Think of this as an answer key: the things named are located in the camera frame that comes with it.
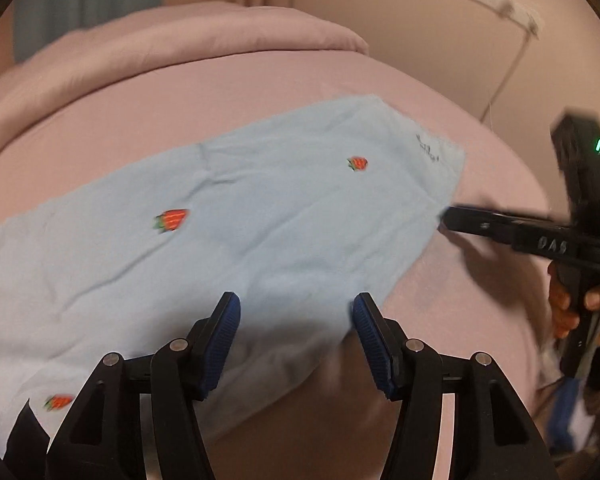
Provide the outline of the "light blue strawberry pants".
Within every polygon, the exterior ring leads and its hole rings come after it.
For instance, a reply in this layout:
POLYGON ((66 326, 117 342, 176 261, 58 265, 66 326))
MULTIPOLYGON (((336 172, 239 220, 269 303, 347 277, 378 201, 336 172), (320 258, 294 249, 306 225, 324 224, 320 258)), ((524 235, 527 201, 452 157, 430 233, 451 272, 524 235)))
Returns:
POLYGON ((451 203, 465 155, 376 96, 254 122, 125 166, 0 224, 0 451, 54 434, 110 351, 183 336, 224 292, 242 319, 198 408, 214 439, 298 387, 383 302, 451 203))

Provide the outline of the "pink bed sheet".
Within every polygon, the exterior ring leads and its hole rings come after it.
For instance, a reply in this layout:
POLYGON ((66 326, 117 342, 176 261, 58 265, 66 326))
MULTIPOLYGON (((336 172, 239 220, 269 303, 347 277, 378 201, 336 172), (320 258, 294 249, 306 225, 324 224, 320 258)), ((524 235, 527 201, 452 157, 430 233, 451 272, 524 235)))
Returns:
POLYGON ((35 119, 0 153, 0 451, 22 408, 54 434, 103 354, 157 350, 227 290, 242 322, 198 408, 221 479, 379 477, 398 409, 359 292, 530 402, 543 263, 440 231, 455 201, 545 206, 491 131, 354 52, 160 68, 35 119))

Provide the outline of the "pink duvet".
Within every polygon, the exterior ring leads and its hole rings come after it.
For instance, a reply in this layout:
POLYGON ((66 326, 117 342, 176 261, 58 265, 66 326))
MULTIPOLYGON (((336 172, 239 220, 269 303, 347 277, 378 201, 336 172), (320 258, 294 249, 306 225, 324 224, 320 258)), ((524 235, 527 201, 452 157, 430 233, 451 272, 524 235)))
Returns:
POLYGON ((0 76, 0 151, 87 94, 183 63, 261 51, 350 51, 356 32, 297 9, 201 2, 138 11, 48 44, 0 76))

